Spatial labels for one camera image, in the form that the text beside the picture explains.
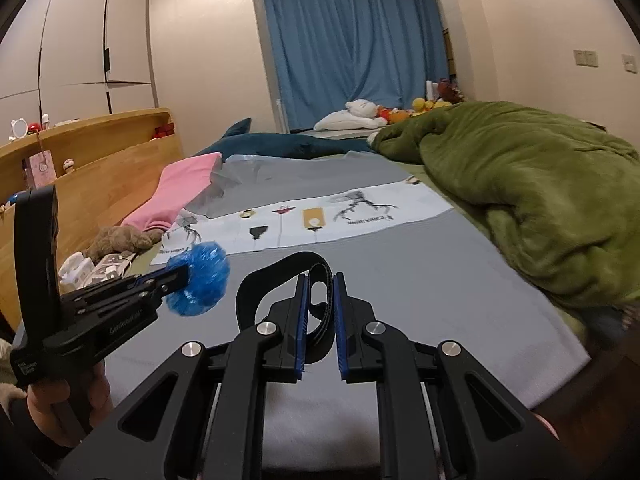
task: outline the wall switch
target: wall switch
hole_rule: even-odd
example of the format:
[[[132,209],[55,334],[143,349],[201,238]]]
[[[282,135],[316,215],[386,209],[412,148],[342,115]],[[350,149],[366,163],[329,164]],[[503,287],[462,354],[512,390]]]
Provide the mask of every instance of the wall switch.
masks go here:
[[[574,50],[575,63],[578,66],[587,66],[587,60],[584,57],[583,50]]]
[[[625,64],[625,70],[633,74],[638,73],[638,65],[636,64],[636,58],[634,56],[622,55],[622,62]]]
[[[587,62],[587,66],[597,67],[600,65],[598,63],[598,53],[594,52],[593,50],[585,50],[584,59]]]

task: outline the gray bed sheet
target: gray bed sheet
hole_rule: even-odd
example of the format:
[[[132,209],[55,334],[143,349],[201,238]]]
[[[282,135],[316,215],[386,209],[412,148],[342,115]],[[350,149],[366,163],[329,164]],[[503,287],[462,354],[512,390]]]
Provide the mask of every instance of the gray bed sheet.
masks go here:
[[[212,177],[228,178],[232,185],[220,186],[218,180],[218,190],[205,190],[208,196],[200,195],[188,208],[218,216],[396,182],[407,175],[376,155],[261,159],[228,160]],[[588,360],[544,295],[507,266],[461,214],[449,210],[358,237],[229,256],[226,295],[212,310],[187,318],[163,305],[155,323],[108,358],[114,400],[124,398],[185,341],[212,346],[232,340],[238,333],[235,296],[242,279],[298,250],[315,251],[333,272],[344,272],[349,294],[369,301],[378,319],[410,339],[431,345],[445,339],[461,342],[527,406],[551,394]],[[269,293],[257,317],[273,302],[292,296],[294,289],[291,280]],[[335,347],[324,360],[307,365],[298,384],[268,386],[264,467],[371,466],[378,463],[378,446],[375,386],[341,382]]]

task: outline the white wardrobe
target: white wardrobe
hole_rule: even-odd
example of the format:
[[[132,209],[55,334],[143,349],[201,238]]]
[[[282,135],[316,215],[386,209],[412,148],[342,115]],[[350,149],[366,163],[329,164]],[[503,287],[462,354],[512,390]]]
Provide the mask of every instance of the white wardrobe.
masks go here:
[[[147,0],[27,0],[0,43],[0,144],[52,124],[154,106]]]

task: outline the blue curtain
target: blue curtain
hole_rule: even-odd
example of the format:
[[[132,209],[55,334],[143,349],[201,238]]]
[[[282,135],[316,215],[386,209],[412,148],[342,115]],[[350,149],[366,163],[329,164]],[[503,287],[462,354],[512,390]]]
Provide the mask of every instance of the blue curtain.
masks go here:
[[[436,0],[265,0],[289,126],[311,128],[347,101],[411,107],[447,77]]]

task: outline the green blanket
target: green blanket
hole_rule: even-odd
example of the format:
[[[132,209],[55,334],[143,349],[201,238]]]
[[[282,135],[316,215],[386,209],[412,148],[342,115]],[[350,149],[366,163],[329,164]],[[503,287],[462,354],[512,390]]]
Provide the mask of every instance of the green blanket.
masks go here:
[[[535,108],[466,102],[383,128],[508,263],[565,307],[640,299],[640,160],[626,141]]]

